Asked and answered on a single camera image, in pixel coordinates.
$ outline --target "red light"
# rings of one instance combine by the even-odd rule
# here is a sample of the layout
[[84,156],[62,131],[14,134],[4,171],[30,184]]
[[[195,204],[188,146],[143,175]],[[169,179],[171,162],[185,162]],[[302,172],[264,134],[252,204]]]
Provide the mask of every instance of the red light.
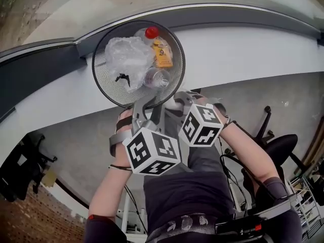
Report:
[[259,224],[259,225],[255,225],[255,231],[258,231],[258,230],[260,230],[261,229],[261,224]]

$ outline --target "plastic bottle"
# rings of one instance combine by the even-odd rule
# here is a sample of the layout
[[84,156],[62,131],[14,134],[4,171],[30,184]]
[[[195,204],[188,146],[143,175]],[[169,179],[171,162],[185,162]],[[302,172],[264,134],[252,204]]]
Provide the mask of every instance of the plastic bottle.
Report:
[[154,26],[143,28],[138,30],[134,36],[140,37],[146,45],[152,46],[154,39],[158,37],[158,28]]
[[170,81],[170,74],[165,69],[151,67],[146,73],[144,85],[152,89],[165,88]]

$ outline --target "brick wall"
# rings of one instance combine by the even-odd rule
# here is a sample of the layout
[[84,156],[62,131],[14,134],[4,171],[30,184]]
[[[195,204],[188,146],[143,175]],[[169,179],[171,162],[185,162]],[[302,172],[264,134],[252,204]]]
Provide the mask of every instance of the brick wall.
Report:
[[74,216],[42,186],[38,194],[30,186],[25,201],[0,196],[0,242],[83,242],[85,219]]

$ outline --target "chair wheel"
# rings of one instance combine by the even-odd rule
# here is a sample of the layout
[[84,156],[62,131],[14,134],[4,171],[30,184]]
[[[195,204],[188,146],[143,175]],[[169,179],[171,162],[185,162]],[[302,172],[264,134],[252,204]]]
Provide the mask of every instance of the chair wheel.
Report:
[[270,108],[269,105],[266,106],[266,107],[264,108],[264,110],[265,110],[266,113],[270,113],[270,112],[271,112],[271,108]]

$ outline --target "black strap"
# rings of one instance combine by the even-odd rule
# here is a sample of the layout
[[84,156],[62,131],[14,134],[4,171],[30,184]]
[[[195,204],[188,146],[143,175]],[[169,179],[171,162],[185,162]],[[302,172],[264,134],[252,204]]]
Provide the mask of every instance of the black strap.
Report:
[[116,131],[118,131],[120,128],[126,126],[126,125],[131,125],[132,124],[133,117],[128,116],[124,119],[120,119],[117,124],[116,124]]

